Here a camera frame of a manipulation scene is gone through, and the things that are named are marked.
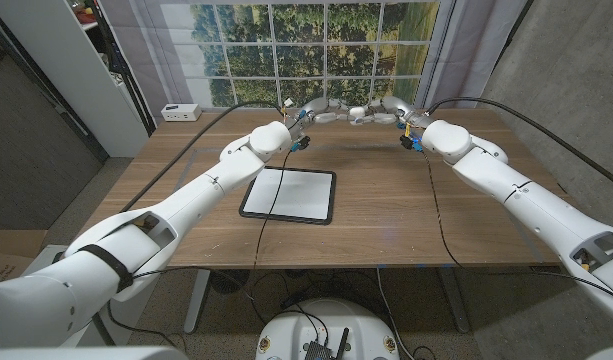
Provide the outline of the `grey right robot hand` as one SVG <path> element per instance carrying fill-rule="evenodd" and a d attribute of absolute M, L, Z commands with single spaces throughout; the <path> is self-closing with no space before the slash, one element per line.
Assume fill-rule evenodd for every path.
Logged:
<path fill-rule="evenodd" d="M 428 115 L 419 113 L 412 105 L 394 96 L 385 96 L 363 107 L 353 108 L 350 110 L 350 115 L 358 124 L 401 123 L 425 129 L 434 122 L 434 119 Z"/>

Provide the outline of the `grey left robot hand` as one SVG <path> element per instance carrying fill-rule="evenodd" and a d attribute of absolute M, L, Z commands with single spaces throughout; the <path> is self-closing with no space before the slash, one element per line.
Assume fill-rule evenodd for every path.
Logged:
<path fill-rule="evenodd" d="M 338 120 L 352 120 L 350 108 L 338 99 L 320 97 L 308 102 L 294 115 L 289 115 L 286 127 L 291 140 L 296 142 L 304 136 L 304 131 L 308 127 Z"/>

